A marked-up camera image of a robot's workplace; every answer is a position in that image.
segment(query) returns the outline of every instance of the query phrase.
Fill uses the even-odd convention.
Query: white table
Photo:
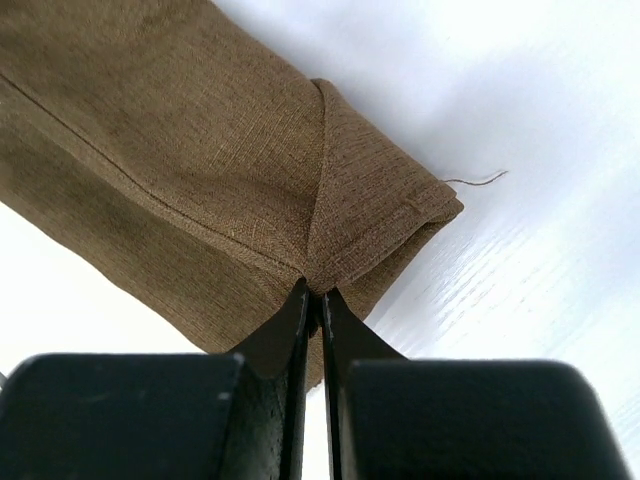
[[[419,358],[551,358],[640,475],[640,4],[218,0],[455,185],[466,209],[370,318]],[[0,371],[43,351],[197,351],[6,207]],[[321,392],[305,478],[328,478]]]

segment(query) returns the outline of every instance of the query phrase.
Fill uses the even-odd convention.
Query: fabric fold
[[[5,0],[0,38],[0,201],[205,351],[300,276],[364,318],[461,211],[206,0]]]

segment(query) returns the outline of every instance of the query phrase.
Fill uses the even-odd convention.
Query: folded fabric
[[[0,38],[0,201],[207,352],[301,276],[363,318],[462,208],[206,0],[3,0]]]

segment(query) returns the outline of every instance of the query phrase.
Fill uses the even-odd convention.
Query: brown garment
[[[0,74],[0,201],[207,352],[300,276],[366,316],[462,208],[207,0],[0,0]]]

